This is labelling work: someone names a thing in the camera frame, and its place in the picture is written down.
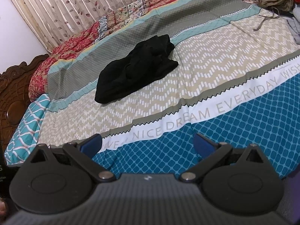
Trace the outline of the person's left hand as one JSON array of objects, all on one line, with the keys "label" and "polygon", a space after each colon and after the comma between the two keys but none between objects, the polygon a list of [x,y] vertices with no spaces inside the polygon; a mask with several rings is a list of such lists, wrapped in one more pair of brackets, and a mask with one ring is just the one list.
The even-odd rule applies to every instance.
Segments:
[{"label": "person's left hand", "polygon": [[8,205],[4,199],[0,199],[0,221],[3,222],[8,215]]}]

